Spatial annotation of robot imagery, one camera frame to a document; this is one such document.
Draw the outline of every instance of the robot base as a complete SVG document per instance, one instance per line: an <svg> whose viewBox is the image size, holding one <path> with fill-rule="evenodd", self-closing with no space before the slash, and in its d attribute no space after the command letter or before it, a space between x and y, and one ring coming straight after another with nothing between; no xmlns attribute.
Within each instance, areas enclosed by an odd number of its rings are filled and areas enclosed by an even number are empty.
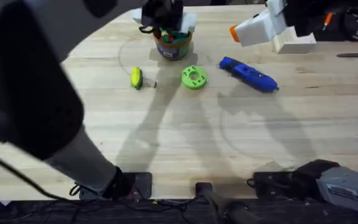
<svg viewBox="0 0 358 224"><path fill-rule="evenodd" d="M149 199L152 196L152 177L150 172L125 172L129 179L135 179L135 187L142 199ZM99 195L82 188L80 190L80 200L108 200Z"/></svg>

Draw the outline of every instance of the blue toy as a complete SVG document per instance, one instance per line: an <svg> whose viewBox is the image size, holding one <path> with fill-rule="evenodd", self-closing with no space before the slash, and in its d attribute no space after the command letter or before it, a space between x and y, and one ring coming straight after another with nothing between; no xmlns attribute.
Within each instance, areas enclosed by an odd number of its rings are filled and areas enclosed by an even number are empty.
<svg viewBox="0 0 358 224"><path fill-rule="evenodd" d="M270 76L229 57L224 57L219 67L234 77L262 92L278 90L277 82Z"/></svg>

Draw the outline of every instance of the green donut toy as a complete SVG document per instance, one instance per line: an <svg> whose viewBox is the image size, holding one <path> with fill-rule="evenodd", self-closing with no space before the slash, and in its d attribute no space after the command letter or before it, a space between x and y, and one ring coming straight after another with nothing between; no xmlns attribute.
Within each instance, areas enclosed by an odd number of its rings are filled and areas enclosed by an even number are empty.
<svg viewBox="0 0 358 224"><path fill-rule="evenodd" d="M184 69L181 73L181 82L191 90L198 90L205 86L207 75L204 69L192 65Z"/></svg>

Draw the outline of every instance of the wooden tabletop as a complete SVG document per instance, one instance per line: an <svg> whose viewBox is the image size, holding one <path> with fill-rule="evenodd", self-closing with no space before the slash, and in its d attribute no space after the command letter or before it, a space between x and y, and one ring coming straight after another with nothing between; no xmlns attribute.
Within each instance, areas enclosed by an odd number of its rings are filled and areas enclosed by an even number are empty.
<svg viewBox="0 0 358 224"><path fill-rule="evenodd" d="M230 26L263 6L188 7L197 13L193 51L169 62L151 35L126 13L81 43L64 62L85 104L86 130L124 171L153 173L153 197L194 196L196 182L214 183L226 196L254 197L244 183L257 170L296 168L314 159L358 171L358 43L318 42L306 55L277 55L271 43L242 48ZM263 94L218 68L232 57L273 77ZM180 72L202 66L201 90L188 90ZM129 74L139 66L157 89L136 91ZM0 157L45 189L68 197L72 181L47 165L0 144ZM43 199L0 168L0 200Z"/></svg>

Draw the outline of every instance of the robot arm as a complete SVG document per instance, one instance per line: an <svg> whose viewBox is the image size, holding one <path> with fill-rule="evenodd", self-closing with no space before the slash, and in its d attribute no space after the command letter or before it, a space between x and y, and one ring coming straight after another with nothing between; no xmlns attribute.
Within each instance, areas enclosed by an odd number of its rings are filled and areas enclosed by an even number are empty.
<svg viewBox="0 0 358 224"><path fill-rule="evenodd" d="M248 184L258 198L312 198L358 211L358 172L318 159L293 172L255 172Z"/></svg>
<svg viewBox="0 0 358 224"><path fill-rule="evenodd" d="M60 62L84 38L142 1L0 0L0 141L106 198L127 195L134 180L86 135L83 104ZM183 10L182 2L149 0L142 17L177 29L180 18L171 15L181 14L173 10Z"/></svg>
<svg viewBox="0 0 358 224"><path fill-rule="evenodd" d="M298 37L310 35L323 25L330 12L358 13L358 0L268 0L267 8L234 27L233 36L242 46L260 44L295 27Z"/></svg>

